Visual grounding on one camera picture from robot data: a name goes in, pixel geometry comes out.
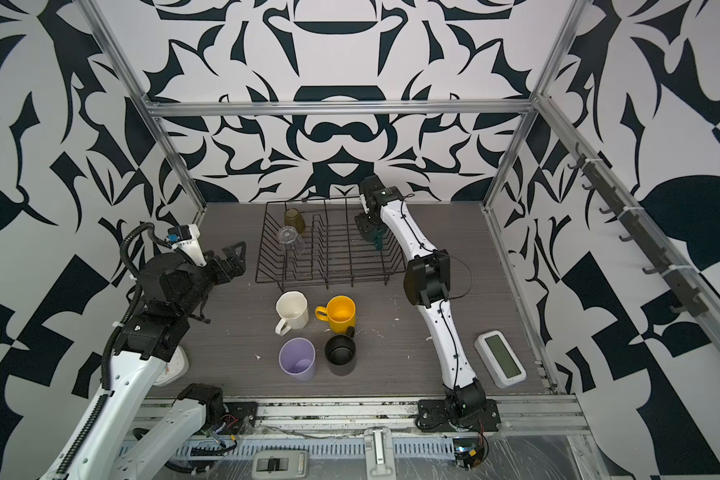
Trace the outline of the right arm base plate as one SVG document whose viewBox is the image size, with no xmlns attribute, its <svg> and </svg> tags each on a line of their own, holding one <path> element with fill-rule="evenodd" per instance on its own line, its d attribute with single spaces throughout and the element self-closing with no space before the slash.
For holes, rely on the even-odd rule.
<svg viewBox="0 0 720 480">
<path fill-rule="evenodd" d="M 419 400 L 414 425 L 423 432 L 443 433 L 457 431 L 498 432 L 501 417 L 497 403 L 487 399 L 477 414 L 457 419 L 445 399 Z"/>
</svg>

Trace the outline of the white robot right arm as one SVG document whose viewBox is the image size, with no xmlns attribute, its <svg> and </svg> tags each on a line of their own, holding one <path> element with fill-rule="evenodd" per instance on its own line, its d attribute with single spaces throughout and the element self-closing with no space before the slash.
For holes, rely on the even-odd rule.
<svg viewBox="0 0 720 480">
<path fill-rule="evenodd" d="M 359 184 L 363 212 L 356 216 L 368 242 L 391 233 L 407 261 L 403 289 L 427 325 L 438 356 L 449 422 L 467 428 L 484 413 L 487 399 L 460 342 L 452 315 L 451 257 L 424 235 L 406 197 L 372 175 Z"/>
</svg>

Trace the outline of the clear glass cup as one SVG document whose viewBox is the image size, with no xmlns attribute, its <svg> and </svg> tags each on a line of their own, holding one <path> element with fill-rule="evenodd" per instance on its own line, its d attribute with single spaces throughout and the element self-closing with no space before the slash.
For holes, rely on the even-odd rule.
<svg viewBox="0 0 720 480">
<path fill-rule="evenodd" d="M 306 244 L 301 234 L 293 226 L 283 226 L 278 231 L 278 242 L 281 248 L 294 258 L 301 256 L 306 248 Z"/>
</svg>

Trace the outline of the green mug white inside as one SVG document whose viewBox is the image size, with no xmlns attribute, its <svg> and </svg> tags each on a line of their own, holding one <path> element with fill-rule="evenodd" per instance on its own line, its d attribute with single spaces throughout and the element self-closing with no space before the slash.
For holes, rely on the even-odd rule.
<svg viewBox="0 0 720 480">
<path fill-rule="evenodd" d="M 380 230 L 374 230 L 370 233 L 370 241 L 377 251 L 382 251 L 384 248 L 384 235 L 385 233 Z"/>
</svg>

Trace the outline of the black mug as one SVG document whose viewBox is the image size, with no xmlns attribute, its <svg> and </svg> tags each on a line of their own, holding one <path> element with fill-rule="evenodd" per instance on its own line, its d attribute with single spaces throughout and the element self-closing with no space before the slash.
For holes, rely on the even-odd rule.
<svg viewBox="0 0 720 480">
<path fill-rule="evenodd" d="M 337 376 L 347 376 L 356 365 L 355 328 L 349 327 L 344 334 L 332 336 L 325 345 L 325 358 L 330 371 Z"/>
</svg>

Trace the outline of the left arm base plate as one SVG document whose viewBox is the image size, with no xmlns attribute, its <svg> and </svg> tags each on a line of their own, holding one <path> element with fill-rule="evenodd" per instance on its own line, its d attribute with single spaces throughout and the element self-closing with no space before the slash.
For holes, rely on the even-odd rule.
<svg viewBox="0 0 720 480">
<path fill-rule="evenodd" d="M 247 434 L 256 427 L 258 407 L 255 401 L 225 402 L 225 410 L 214 424 L 214 432 L 221 436 Z"/>
</svg>

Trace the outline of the amber textured glass cup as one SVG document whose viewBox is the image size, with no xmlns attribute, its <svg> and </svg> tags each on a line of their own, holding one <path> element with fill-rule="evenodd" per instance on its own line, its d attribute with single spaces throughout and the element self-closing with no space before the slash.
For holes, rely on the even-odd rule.
<svg viewBox="0 0 720 480">
<path fill-rule="evenodd" d="M 284 225 L 293 227 L 299 235 L 306 230 L 306 222 L 302 212 L 297 208 L 289 208 L 284 212 Z"/>
</svg>

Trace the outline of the cream white mug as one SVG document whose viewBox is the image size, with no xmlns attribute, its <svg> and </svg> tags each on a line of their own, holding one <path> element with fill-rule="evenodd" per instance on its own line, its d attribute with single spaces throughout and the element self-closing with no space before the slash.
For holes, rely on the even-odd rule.
<svg viewBox="0 0 720 480">
<path fill-rule="evenodd" d="M 275 309 L 280 319 L 274 332 L 279 336 L 284 336 L 292 330 L 301 330 L 309 322 L 308 300 L 299 291 L 283 293 L 277 300 Z"/>
</svg>

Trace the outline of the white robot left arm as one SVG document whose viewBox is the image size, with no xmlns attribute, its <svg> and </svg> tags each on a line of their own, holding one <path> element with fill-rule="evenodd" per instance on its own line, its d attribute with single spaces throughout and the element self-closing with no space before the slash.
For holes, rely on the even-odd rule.
<svg viewBox="0 0 720 480">
<path fill-rule="evenodd" d="M 47 479 L 151 479 L 193 434 L 215 428 L 224 413 L 220 388 L 194 383 L 125 455 L 119 453 L 158 376 L 178 350 L 191 320 L 205 322 L 211 290 L 246 270 L 238 242 L 197 258 L 174 249 L 134 270 L 135 296 L 102 356 L 102 384 Z"/>
</svg>

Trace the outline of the lavender plastic cup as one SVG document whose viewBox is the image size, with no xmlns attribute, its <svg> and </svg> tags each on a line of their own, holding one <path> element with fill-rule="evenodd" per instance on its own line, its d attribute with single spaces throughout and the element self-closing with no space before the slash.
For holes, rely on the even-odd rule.
<svg viewBox="0 0 720 480">
<path fill-rule="evenodd" d="M 299 382 L 309 382 L 316 374 L 316 349 L 302 337 L 292 338 L 280 349 L 278 362 L 281 370 Z"/>
</svg>

